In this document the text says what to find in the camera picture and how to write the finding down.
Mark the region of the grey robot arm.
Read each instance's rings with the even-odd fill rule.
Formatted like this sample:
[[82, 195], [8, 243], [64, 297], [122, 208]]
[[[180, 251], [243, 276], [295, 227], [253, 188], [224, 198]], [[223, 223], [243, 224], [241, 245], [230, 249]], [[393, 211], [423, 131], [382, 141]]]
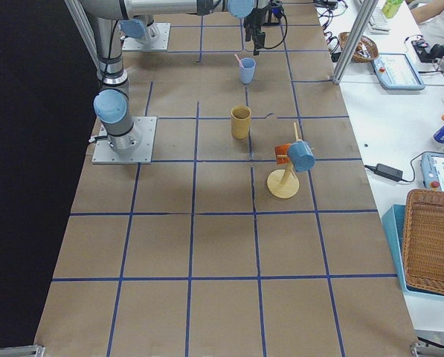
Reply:
[[254, 44], [253, 55], [265, 49], [262, 26], [275, 17], [286, 20], [281, 1], [81, 1], [90, 18], [97, 54], [102, 58], [119, 57], [126, 44], [131, 51], [154, 51], [156, 45], [167, 49], [163, 36], [166, 25], [157, 25], [155, 15], [190, 14], [209, 16], [227, 12], [243, 20], [245, 41]]
[[98, 58], [99, 93], [94, 110], [106, 130], [109, 146], [124, 152], [138, 142], [134, 121], [129, 112], [128, 75], [123, 67], [118, 22], [90, 17]]

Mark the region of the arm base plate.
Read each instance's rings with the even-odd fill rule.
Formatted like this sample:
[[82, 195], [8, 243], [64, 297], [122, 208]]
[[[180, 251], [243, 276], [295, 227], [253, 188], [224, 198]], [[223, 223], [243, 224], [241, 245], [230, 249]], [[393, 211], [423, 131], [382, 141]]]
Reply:
[[91, 162], [93, 164], [150, 164], [157, 127], [157, 117], [133, 117], [132, 130], [120, 137], [111, 136], [101, 125]]
[[124, 21], [120, 30], [125, 35], [123, 52], [167, 51], [170, 37], [170, 23], [153, 22], [145, 26], [141, 22]]

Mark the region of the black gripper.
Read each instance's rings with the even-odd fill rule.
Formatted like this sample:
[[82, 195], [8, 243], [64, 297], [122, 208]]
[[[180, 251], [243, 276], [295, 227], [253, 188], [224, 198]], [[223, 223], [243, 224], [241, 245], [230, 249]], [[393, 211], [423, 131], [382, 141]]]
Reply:
[[264, 48], [266, 33], [262, 31], [262, 25], [265, 21], [263, 14], [250, 14], [245, 17], [243, 27], [245, 29], [245, 41], [252, 41], [254, 44], [253, 54], [259, 54], [260, 49]]

